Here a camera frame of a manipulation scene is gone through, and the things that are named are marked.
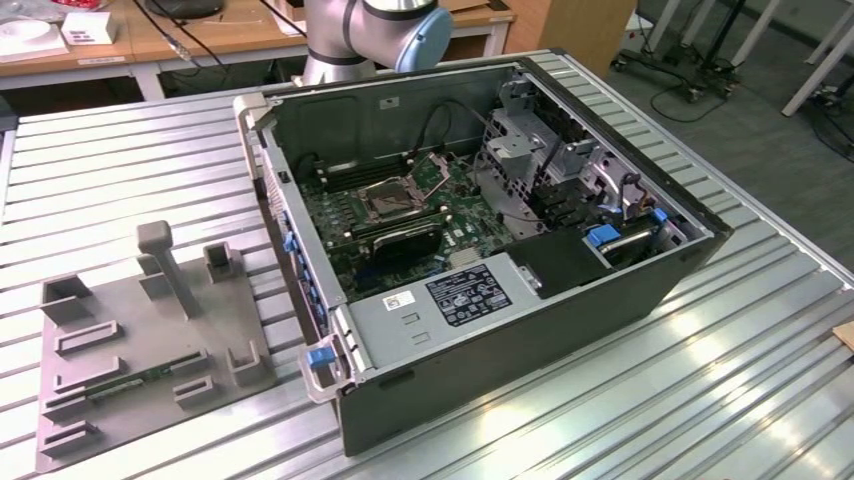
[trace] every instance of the barcode sticker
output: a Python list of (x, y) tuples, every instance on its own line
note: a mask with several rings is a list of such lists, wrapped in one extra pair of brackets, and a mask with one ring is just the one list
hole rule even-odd
[(119, 62), (125, 62), (125, 57), (85, 58), (83, 60), (78, 60), (78, 65), (101, 65)]

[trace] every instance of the motherboard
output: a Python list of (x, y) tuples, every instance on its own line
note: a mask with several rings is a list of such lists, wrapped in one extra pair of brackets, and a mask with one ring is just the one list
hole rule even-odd
[(514, 241), (472, 164), (452, 153), (413, 159), (406, 175), (367, 186), (301, 188), (350, 301), (476, 262)]

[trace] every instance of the sticker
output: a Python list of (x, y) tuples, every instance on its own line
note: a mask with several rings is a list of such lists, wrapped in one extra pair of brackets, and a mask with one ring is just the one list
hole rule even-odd
[(125, 62), (125, 57), (86, 58), (83, 60), (78, 60), (78, 65), (101, 65), (103, 63), (119, 62)]
[(416, 303), (416, 297), (413, 296), (413, 292), (408, 290), (406, 292), (401, 292), (392, 297), (384, 298), (384, 303), (386, 304), (386, 310), (390, 312), (397, 310), (401, 307), (406, 307), (408, 305)]
[(401, 97), (384, 98), (380, 101), (380, 109), (389, 110), (390, 108), (398, 108), (401, 106)]
[(428, 290), (453, 327), (513, 305), (486, 265), (430, 282)]

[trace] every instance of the white stand leg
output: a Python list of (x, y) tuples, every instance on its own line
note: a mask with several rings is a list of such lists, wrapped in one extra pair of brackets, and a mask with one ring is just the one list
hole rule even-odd
[(670, 21), (673, 20), (673, 14), (677, 12), (681, 3), (682, 0), (669, 0), (668, 5), (665, 5), (662, 18), (658, 19), (653, 34), (650, 35), (650, 50), (653, 51), (658, 48), (658, 43), (662, 41), (662, 37), (668, 31), (668, 25), (670, 25)]
[(823, 80), (825, 80), (828, 73), (831, 73), (831, 70), (833, 70), (833, 67), (837, 66), (837, 63), (840, 63), (840, 59), (843, 59), (843, 55), (845, 55), (845, 52), (848, 52), (853, 44), (854, 44), (854, 25), (852, 26), (852, 28), (849, 29), (849, 32), (843, 37), (843, 40), (840, 40), (840, 42), (837, 43), (837, 46), (835, 47), (835, 49), (831, 51), (831, 55), (828, 55), (828, 58), (825, 59), (823, 64), (819, 66), (819, 68), (813, 72), (813, 75), (811, 75), (811, 78), (808, 79), (807, 83), (801, 87), (801, 90), (798, 90), (798, 93), (796, 93), (796, 96), (792, 97), (792, 100), (789, 101), (789, 105), (786, 105), (786, 108), (784, 108), (784, 115), (786, 115), (788, 117), (792, 117), (794, 113), (798, 111), (798, 108), (801, 108), (801, 105), (804, 105), (804, 102), (807, 101), (807, 99), (811, 97), (811, 95), (813, 95), (813, 92), (816, 92), (816, 89), (819, 88), (819, 84), (823, 83)]
[(706, 0), (700, 6), (689, 31), (685, 32), (685, 37), (682, 37), (682, 45), (692, 45), (694, 43), (700, 29), (704, 26), (704, 23), (706, 23), (706, 17), (709, 17), (709, 12), (712, 12), (712, 7), (716, 6), (717, 1), (718, 0)]
[(760, 17), (760, 20), (757, 21), (757, 24), (754, 25), (753, 30), (750, 30), (748, 39), (745, 40), (742, 47), (738, 49), (738, 52), (733, 57), (733, 65), (736, 67), (738, 67), (742, 63), (745, 63), (745, 59), (748, 58), (748, 55), (750, 55), (753, 48), (757, 46), (760, 37), (762, 37), (762, 34), (769, 28), (769, 23), (772, 23), (772, 19), (774, 18), (774, 13), (777, 12), (777, 7), (780, 7), (781, 2), (782, 0), (772, 0), (769, 2), (769, 5), (765, 7), (762, 16)]
[(840, 20), (837, 21), (833, 28), (831, 29), (831, 32), (823, 39), (823, 43), (819, 45), (819, 47), (813, 51), (813, 55), (811, 55), (811, 58), (807, 59), (807, 63), (809, 63), (811, 65), (816, 65), (816, 62), (819, 62), (819, 59), (823, 57), (823, 55), (828, 51), (828, 47), (831, 47), (831, 44), (839, 41), (840, 34), (845, 31), (845, 28), (849, 22), (852, 21), (852, 17), (854, 17), (854, 3), (852, 3), (852, 6), (843, 14), (843, 17), (840, 17)]
[(494, 57), (505, 53), (505, 43), (508, 43), (508, 32), (510, 23), (498, 23), (493, 25), (493, 31), (486, 39), (486, 47), (484, 48), (484, 56)]
[(147, 102), (153, 100), (165, 100), (166, 93), (161, 86), (161, 67), (157, 63), (134, 63), (131, 64), (131, 74), (137, 78), (137, 85), (143, 92), (143, 98)]

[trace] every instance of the computer chassis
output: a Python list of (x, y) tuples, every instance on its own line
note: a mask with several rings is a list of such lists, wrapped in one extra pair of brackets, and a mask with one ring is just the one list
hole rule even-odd
[(235, 108), (347, 455), (644, 318), (732, 235), (525, 57)]

